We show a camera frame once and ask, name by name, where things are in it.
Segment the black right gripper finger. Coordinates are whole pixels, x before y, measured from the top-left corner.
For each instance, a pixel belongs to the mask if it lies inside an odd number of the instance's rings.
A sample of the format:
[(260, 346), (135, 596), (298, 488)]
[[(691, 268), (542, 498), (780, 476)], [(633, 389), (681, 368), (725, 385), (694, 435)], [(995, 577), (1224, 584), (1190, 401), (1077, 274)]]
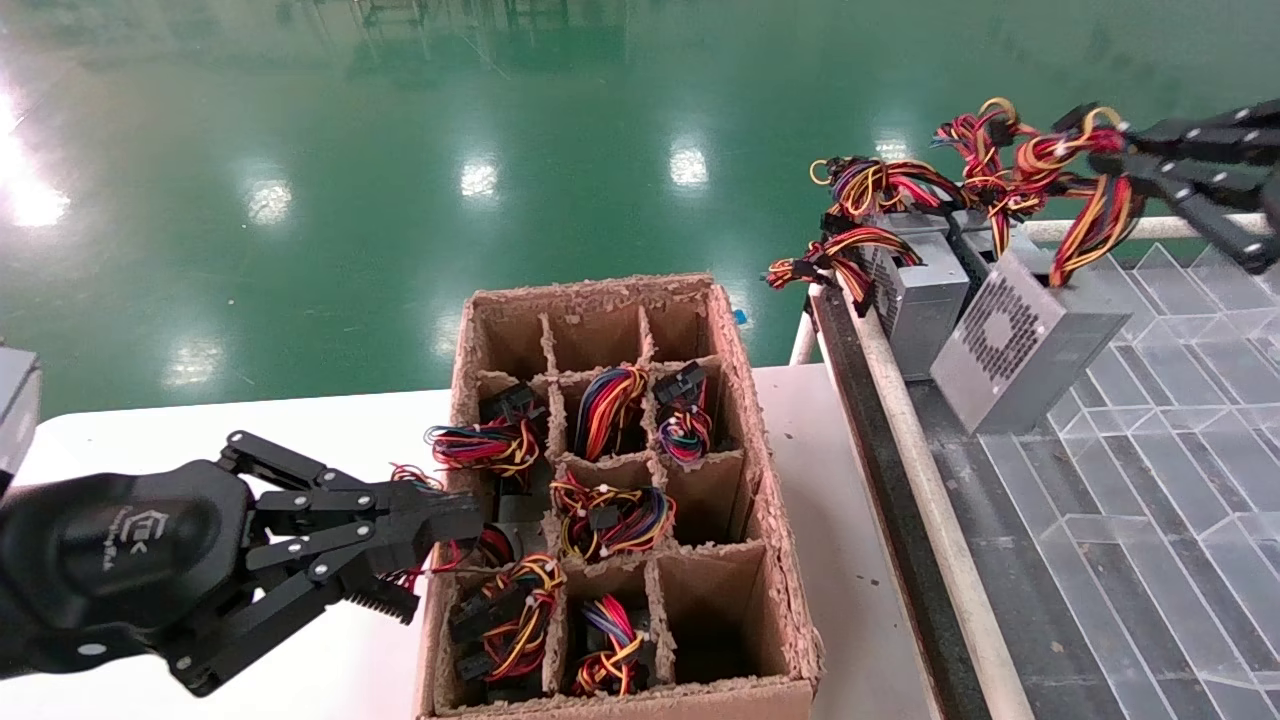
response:
[(1165, 202), (1245, 272), (1277, 264), (1277, 167), (1130, 160), (1128, 176), (1139, 195)]
[(1124, 136), (1138, 152), (1174, 161), (1267, 167), (1279, 159), (1279, 100), (1202, 120), (1166, 119)]

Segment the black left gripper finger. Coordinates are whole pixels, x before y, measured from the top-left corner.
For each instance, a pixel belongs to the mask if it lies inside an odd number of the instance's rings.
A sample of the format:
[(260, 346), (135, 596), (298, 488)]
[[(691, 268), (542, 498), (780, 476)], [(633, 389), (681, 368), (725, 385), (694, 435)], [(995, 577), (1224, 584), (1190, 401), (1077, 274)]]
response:
[(255, 501), (265, 529), (280, 536), (369, 523), (416, 543), (470, 539), (483, 512), (468, 493), (447, 493), (419, 480), (369, 483), (247, 430), (228, 436), (218, 466), (264, 480), (275, 489)]

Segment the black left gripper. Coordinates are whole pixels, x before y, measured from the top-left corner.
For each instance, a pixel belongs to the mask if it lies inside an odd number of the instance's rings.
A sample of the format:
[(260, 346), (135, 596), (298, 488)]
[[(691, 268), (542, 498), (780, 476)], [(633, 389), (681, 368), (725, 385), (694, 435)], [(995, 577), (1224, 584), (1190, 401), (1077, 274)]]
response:
[(9, 491), (3, 676), (82, 673), (151, 653), (205, 697), (335, 603), (412, 623), (420, 598), (390, 575), (421, 568), (435, 543), (398, 541), (362, 521), (244, 560), (252, 502), (244, 480), (206, 460)]

